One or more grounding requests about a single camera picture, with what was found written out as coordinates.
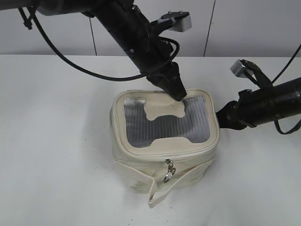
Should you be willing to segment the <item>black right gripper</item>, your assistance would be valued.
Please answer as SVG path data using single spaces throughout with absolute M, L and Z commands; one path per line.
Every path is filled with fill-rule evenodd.
M 246 127 L 255 128 L 258 123 L 255 120 L 255 107 L 252 104 L 258 98 L 259 90 L 245 89 L 238 93 L 238 101 L 228 102 L 216 113 L 221 129 L 243 130 Z

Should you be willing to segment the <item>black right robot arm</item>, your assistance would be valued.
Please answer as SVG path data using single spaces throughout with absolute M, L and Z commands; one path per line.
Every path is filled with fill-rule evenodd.
M 238 101 L 228 102 L 216 113 L 221 129 L 255 128 L 301 113 L 300 78 L 256 91 L 246 89 L 238 95 Z

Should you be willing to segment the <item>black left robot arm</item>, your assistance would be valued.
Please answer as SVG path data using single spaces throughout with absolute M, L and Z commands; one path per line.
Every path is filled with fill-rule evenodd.
M 83 73 L 118 82 L 146 78 L 177 101 L 186 96 L 179 66 L 174 62 L 180 45 L 173 39 L 162 37 L 161 34 L 166 30 L 184 32 L 190 29 L 189 12 L 169 12 L 150 22 L 132 0 L 3 0 L 0 8 L 18 9 L 25 27 L 31 29 L 35 25 L 49 47 L 64 62 Z M 50 41 L 36 17 L 37 12 L 45 16 L 82 13 L 89 18 L 97 18 L 136 65 L 140 74 L 115 79 L 76 65 Z

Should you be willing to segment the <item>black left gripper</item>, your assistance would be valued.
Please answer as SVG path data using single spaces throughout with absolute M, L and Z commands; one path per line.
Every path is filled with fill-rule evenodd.
M 154 86 L 182 101 L 187 93 L 180 78 L 179 66 L 172 60 L 179 51 L 178 42 L 160 37 L 169 26 L 129 25 L 124 27 L 124 52 L 140 70 L 139 75 L 124 81 L 146 77 Z

